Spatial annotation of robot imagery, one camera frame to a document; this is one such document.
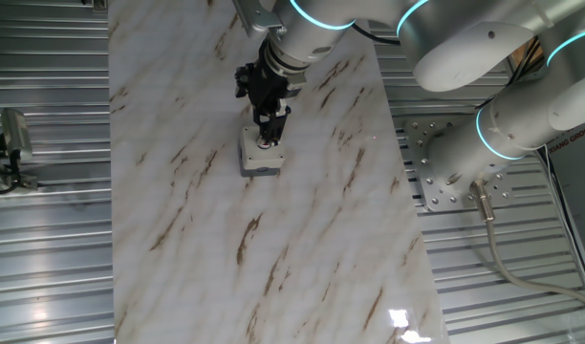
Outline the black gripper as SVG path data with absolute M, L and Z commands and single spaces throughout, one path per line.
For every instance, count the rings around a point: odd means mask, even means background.
M 294 67 L 286 63 L 270 40 L 263 41 L 249 77 L 249 100 L 261 143 L 280 143 L 292 110 L 285 107 L 274 118 L 272 114 L 277 112 L 281 99 L 296 97 L 300 93 L 306 83 L 305 71 L 305 66 Z

